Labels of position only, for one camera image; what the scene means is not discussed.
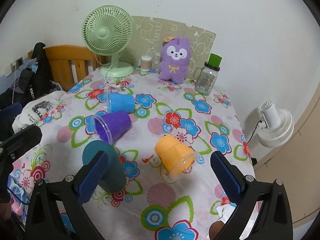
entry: green cap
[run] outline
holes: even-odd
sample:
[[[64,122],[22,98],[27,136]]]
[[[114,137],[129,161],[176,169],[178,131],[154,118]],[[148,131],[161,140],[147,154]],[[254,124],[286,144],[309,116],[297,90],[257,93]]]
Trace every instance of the green cap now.
[[[211,53],[208,60],[208,64],[212,67],[219,67],[221,60],[222,57]]]

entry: blue gripper pad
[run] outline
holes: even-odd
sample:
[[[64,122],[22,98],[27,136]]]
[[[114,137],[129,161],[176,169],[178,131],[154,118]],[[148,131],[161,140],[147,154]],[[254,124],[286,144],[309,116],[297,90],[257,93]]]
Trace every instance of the blue gripper pad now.
[[[229,200],[237,205],[241,202],[241,186],[238,181],[235,179],[231,171],[227,166],[233,169],[228,160],[222,155],[222,153],[216,151],[211,154],[210,165],[213,172],[216,174],[218,181],[226,192]]]
[[[90,200],[107,167],[108,155],[103,152],[93,167],[87,172],[79,186],[75,188],[75,190],[78,192],[77,200],[80,205]]]

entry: blue cup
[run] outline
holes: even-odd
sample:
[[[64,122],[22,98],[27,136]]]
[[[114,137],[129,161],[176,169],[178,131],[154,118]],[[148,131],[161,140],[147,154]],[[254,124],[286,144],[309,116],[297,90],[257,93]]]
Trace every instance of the blue cup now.
[[[105,92],[105,112],[115,113],[120,110],[126,113],[134,112],[135,104],[133,95],[122,95],[113,92]]]
[[[108,193],[117,193],[123,190],[127,183],[127,178],[119,155],[110,144],[101,140],[88,143],[82,154],[83,165],[87,165],[98,151],[104,151],[108,154],[107,169],[99,182],[99,186]]]

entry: fan base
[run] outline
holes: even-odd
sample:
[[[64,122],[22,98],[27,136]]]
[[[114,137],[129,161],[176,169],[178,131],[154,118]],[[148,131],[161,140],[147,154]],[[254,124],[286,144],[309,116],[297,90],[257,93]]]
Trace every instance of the fan base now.
[[[111,63],[105,64],[100,68],[100,74],[102,76],[111,77],[111,78],[118,78],[118,77],[125,77],[129,76],[130,74],[133,73],[134,68],[126,62],[118,62],[118,66],[111,68],[109,71]]]

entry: green fan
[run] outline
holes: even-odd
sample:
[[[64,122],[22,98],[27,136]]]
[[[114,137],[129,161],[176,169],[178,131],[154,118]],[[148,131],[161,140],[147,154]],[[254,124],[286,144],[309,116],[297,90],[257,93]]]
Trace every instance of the green fan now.
[[[111,63],[100,68],[104,77],[124,77],[134,69],[126,62],[119,62],[119,52],[128,45],[133,31],[131,16],[113,5],[101,6],[92,11],[82,26],[86,46],[95,54],[112,56]]]

